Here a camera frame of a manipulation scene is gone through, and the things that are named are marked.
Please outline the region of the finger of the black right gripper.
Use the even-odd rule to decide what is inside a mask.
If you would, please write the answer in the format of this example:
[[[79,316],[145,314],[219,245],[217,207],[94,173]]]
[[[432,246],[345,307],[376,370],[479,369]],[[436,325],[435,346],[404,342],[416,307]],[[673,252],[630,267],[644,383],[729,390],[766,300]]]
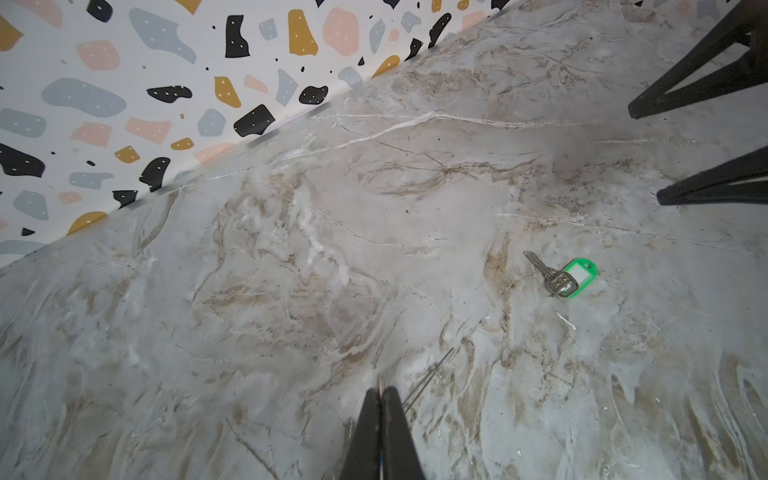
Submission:
[[[727,48],[747,51],[736,61],[685,86],[680,83]],[[661,114],[767,82],[767,3],[740,1],[669,71],[628,105],[633,119]]]
[[[767,148],[676,182],[656,198],[662,206],[767,204]]]

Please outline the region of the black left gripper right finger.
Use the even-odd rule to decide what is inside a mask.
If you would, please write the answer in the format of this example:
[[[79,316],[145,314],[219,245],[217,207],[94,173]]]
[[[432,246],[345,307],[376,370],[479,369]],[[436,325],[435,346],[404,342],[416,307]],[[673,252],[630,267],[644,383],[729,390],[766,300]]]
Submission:
[[[425,480],[398,390],[386,387],[381,400],[382,478]]]

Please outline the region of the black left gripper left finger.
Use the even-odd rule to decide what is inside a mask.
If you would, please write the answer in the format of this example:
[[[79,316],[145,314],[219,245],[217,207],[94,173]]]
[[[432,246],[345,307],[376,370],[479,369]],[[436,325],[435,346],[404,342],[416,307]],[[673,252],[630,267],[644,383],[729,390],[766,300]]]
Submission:
[[[341,470],[341,480],[378,480],[381,470],[382,400],[369,389]]]

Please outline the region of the small silver key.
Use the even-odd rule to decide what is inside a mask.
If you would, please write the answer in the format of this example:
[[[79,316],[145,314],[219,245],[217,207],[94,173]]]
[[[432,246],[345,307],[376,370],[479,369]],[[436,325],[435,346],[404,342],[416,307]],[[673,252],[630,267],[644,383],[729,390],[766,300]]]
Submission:
[[[554,297],[566,299],[575,294],[579,288],[576,279],[564,270],[556,270],[547,266],[534,252],[524,251],[526,259],[542,273],[546,290]]]

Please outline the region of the green key tag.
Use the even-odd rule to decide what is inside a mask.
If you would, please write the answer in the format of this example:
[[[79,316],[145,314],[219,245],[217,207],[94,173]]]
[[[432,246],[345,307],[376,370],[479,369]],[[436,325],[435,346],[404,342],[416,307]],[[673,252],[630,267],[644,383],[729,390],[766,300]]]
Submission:
[[[577,297],[599,276],[597,264],[586,258],[572,259],[562,271],[572,277],[576,284],[575,287],[568,290],[566,299]]]

